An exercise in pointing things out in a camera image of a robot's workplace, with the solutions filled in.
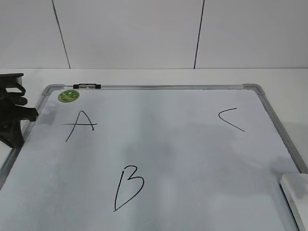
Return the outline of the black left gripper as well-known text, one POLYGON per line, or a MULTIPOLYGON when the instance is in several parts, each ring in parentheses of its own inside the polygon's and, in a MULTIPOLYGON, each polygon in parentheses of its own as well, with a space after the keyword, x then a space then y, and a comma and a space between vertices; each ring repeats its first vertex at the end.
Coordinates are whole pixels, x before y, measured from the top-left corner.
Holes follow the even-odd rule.
POLYGON ((23 76, 23 73, 0 75, 0 141, 10 148, 21 148, 24 144, 20 121, 34 122, 38 117, 36 108, 25 107, 23 76))

